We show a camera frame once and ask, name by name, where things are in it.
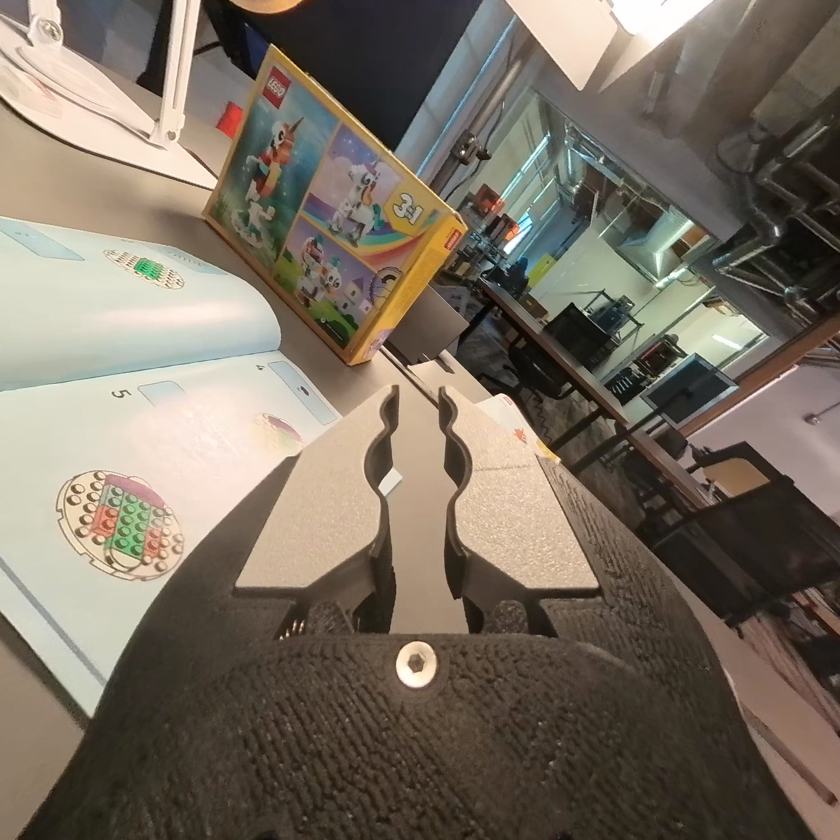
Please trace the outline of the white paper sheet red print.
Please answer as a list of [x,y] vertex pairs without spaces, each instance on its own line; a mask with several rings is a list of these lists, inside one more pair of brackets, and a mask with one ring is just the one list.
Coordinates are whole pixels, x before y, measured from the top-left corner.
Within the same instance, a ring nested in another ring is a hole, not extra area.
[[478,402],[477,407],[510,436],[529,448],[533,454],[555,465],[561,463],[560,458],[545,445],[509,395],[492,395]]

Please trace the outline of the yellow lego set box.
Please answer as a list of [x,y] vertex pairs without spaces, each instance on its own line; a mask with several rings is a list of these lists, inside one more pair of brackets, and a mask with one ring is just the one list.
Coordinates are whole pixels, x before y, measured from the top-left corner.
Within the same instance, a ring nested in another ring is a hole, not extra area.
[[203,216],[347,365],[373,359],[467,232],[274,46]]

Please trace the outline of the white desk lamp stand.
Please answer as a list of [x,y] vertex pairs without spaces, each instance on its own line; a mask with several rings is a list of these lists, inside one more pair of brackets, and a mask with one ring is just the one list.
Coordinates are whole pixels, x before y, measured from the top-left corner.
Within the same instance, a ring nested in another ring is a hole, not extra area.
[[2,23],[2,57],[80,108],[154,145],[154,121],[97,66],[65,45],[57,1],[29,1],[28,24]]

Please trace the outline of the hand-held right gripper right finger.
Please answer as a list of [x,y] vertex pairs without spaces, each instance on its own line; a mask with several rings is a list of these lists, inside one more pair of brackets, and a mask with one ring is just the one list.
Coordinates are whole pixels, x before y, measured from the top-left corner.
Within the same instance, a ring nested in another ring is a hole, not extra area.
[[473,403],[438,391],[444,468],[455,483],[447,506],[444,567],[464,602],[538,602],[591,596],[595,573],[552,488],[560,466],[510,398]]

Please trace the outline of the dark grey box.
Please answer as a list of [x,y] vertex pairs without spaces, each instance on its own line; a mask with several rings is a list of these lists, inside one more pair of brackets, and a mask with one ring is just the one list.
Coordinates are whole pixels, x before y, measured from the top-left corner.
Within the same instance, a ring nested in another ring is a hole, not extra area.
[[443,351],[454,354],[469,326],[467,287],[429,285],[409,308],[385,342],[385,348],[405,364],[435,360]]

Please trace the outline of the black chair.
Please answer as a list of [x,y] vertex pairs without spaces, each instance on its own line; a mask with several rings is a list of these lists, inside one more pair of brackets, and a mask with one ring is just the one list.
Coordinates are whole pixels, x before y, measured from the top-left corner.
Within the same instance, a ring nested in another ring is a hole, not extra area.
[[838,523],[749,444],[691,447],[689,472],[743,461],[760,482],[667,524],[657,511],[637,534],[718,618],[738,627],[797,593],[839,578]]

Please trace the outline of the light blue instruction booklet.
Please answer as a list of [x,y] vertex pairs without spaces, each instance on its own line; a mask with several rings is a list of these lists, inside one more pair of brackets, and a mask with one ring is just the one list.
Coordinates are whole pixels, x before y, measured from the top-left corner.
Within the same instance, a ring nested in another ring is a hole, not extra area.
[[2,217],[2,614],[87,715],[188,554],[341,417],[247,281]]

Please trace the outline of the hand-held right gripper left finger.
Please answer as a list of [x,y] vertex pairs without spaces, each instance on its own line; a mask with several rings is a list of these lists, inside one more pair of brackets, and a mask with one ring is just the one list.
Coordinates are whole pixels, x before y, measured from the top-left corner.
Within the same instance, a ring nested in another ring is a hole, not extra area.
[[389,511],[400,392],[387,385],[305,447],[236,582],[243,592],[394,592]]

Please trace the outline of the long wooden workbench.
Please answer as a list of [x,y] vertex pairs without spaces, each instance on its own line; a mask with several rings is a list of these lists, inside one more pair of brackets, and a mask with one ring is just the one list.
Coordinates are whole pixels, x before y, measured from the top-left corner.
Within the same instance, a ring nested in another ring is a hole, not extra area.
[[594,411],[586,415],[551,444],[550,448],[552,450],[566,446],[599,418],[608,418],[616,424],[617,434],[577,462],[567,465],[567,470],[575,476],[579,476],[600,458],[605,457],[614,447],[621,443],[628,443],[657,470],[665,482],[671,485],[693,509],[699,510],[711,505],[711,500],[699,481],[674,457],[669,455],[640,425],[631,427],[629,419],[624,414],[617,399],[569,351],[561,347],[511,295],[499,287],[498,284],[483,279],[476,282],[476,288],[490,302],[488,306],[481,310],[483,316],[491,309],[497,308],[502,317],[516,331],[519,338],[526,340],[546,353],[568,375],[570,384],[573,386],[572,390],[580,393],[588,402],[595,405]]

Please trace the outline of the computer monitor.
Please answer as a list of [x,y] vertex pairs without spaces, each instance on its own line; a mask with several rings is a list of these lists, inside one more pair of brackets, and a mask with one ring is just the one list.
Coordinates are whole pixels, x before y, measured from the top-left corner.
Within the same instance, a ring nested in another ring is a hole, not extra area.
[[642,393],[650,409],[643,424],[656,421],[679,430],[738,389],[732,378],[693,353]]

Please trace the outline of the dark blue partition panel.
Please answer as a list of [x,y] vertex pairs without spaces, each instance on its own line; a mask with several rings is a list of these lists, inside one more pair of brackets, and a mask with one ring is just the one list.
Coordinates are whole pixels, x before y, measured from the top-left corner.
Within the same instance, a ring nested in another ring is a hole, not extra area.
[[233,65],[255,79],[283,52],[396,151],[480,1],[201,2]]

